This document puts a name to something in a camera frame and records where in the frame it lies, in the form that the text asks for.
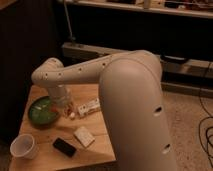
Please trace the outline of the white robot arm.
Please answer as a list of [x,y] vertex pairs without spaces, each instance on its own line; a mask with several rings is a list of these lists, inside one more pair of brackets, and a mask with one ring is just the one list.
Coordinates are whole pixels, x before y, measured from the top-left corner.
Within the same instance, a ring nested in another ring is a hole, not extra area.
[[96,83],[119,171],[178,171],[163,106],[160,60],[146,50],[121,52],[65,67],[47,59],[32,73],[57,105],[68,84]]

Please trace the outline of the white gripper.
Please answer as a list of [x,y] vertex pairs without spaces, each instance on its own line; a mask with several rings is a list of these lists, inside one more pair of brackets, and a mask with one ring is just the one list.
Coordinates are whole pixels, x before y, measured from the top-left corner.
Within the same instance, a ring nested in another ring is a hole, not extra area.
[[62,115],[70,115],[74,111],[73,99],[67,86],[58,86],[54,103]]

